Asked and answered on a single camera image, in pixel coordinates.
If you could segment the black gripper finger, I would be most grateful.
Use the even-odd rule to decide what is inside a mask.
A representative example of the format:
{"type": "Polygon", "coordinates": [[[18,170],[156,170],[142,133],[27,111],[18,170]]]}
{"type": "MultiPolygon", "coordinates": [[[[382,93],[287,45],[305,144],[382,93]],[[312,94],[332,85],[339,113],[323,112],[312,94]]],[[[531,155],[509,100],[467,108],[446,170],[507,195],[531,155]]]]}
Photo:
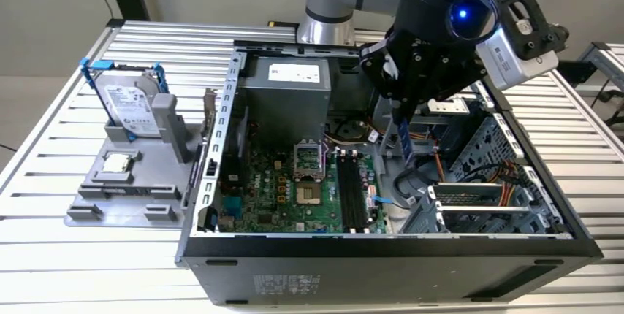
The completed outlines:
{"type": "Polygon", "coordinates": [[[390,54],[387,41],[362,45],[359,67],[379,95],[391,100],[391,122],[399,125],[406,120],[406,115],[402,113],[402,104],[406,102],[406,82],[390,54]]]}
{"type": "Polygon", "coordinates": [[[455,94],[484,75],[475,54],[430,54],[414,60],[407,72],[407,120],[416,112],[466,115],[467,106],[455,94]]]}

